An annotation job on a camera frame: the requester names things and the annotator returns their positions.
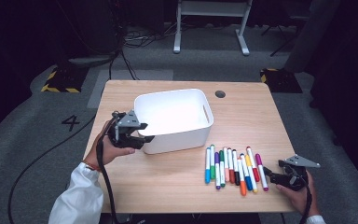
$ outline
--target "marker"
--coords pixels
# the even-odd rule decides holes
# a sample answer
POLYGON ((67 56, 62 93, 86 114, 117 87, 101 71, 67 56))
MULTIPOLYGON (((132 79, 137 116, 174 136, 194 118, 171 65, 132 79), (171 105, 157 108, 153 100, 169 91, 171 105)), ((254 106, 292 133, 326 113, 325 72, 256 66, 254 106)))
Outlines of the marker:
POLYGON ((255 159, 252 154, 252 149, 250 147, 247 147, 246 150, 248 151, 248 155, 251 159, 252 169, 253 169, 253 173, 255 175, 255 182, 258 182, 258 181, 260 181, 260 177, 258 176, 257 168, 255 168, 255 159))
POLYGON ((229 171, 228 171, 228 152, 227 152, 227 147, 223 147, 223 153, 225 154, 225 182, 229 181, 229 171))
POLYGON ((238 169, 240 170, 240 189, 241 189, 241 195, 246 195, 246 187, 245 187, 245 178, 243 177, 243 167, 242 167, 242 161, 241 159, 237 159, 238 163, 238 169))
POLYGON ((267 185, 266 175, 263 170, 263 162, 261 162, 261 157, 258 153, 255 154, 255 161, 257 162, 258 172, 261 176, 261 183, 263 184, 263 190, 269 191, 269 186, 267 185))
POLYGON ((234 163, 235 185, 240 185, 240 172, 238 170, 237 150, 232 149, 232 162, 234 163))
POLYGON ((220 167, 219 153, 214 153, 214 167, 216 168, 216 189, 220 189, 220 167))
POLYGON ((205 183, 211 182, 211 149, 206 148, 206 159, 205 159, 205 183))
POLYGON ((227 156, 228 156, 228 172, 229 172, 229 182, 231 184, 235 183, 235 175, 234 175, 234 165, 232 164, 232 151, 231 147, 227 149, 227 156))
POLYGON ((252 180, 251 177, 249 176, 249 171, 246 166, 245 155, 241 153, 240 157, 241 157, 243 172, 245 173, 246 187, 248 188, 248 190, 252 190, 253 189, 252 180))
POLYGON ((249 158, 249 155, 245 156, 245 160, 246 160, 246 165, 248 167, 249 176, 251 177, 253 192, 257 193, 257 185, 255 184, 255 176, 254 176, 254 173, 253 173, 253 170, 252 170, 252 164, 251 164, 251 160, 249 158))
POLYGON ((215 167, 214 167, 214 145, 211 145, 211 179, 215 178, 215 167))
POLYGON ((226 185, 225 181, 225 155, 223 150, 219 151, 220 159, 220 186, 223 188, 226 185))

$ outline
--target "white plastic bin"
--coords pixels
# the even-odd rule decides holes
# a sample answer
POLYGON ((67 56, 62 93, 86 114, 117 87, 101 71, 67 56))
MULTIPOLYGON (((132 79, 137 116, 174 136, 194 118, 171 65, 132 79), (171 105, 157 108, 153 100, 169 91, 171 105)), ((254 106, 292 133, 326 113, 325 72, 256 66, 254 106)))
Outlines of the white plastic bin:
POLYGON ((148 124, 138 134, 156 136, 144 144, 147 154, 201 147, 213 125, 212 110, 198 89, 140 95, 135 99, 134 111, 140 122, 148 124))

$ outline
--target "yellow marker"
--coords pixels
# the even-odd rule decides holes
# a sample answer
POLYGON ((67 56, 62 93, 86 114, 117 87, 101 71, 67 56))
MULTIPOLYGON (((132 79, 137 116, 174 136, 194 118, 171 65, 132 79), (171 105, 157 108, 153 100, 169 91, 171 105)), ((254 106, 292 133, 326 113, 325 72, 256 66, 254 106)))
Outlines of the yellow marker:
POLYGON ((251 177, 253 192, 257 193, 257 184, 255 183, 255 175, 253 173, 253 168, 252 168, 251 159, 249 158, 249 155, 245 156, 245 160, 246 160, 246 166, 248 167, 249 176, 251 177))

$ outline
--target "white sleeve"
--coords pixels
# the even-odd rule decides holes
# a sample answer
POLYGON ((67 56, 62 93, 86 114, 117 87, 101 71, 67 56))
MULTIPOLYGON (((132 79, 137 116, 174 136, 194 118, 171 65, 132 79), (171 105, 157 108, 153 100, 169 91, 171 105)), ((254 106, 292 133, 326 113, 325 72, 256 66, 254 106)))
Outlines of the white sleeve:
POLYGON ((326 224, 322 216, 312 216, 307 218, 306 224, 326 224))
POLYGON ((81 162, 72 172, 69 188, 57 198, 51 210, 49 224, 100 221, 103 191, 98 183, 99 173, 86 166, 81 162))

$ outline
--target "purple marker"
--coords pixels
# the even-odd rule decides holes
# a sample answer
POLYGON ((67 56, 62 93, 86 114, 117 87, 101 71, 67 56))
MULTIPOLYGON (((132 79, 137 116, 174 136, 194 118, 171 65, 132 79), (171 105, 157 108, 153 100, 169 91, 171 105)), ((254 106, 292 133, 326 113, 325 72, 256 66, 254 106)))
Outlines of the purple marker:
POLYGON ((260 173, 261 183, 263 184, 263 190, 269 191, 269 186, 267 185, 266 175, 264 174, 264 170, 263 170, 263 162, 261 162, 261 157, 258 153, 255 154, 255 160, 256 160, 257 166, 258 166, 258 173, 260 173))
POLYGON ((220 160, 219 153, 214 153, 214 169, 215 169, 215 180, 216 180, 216 189, 220 189, 220 160))

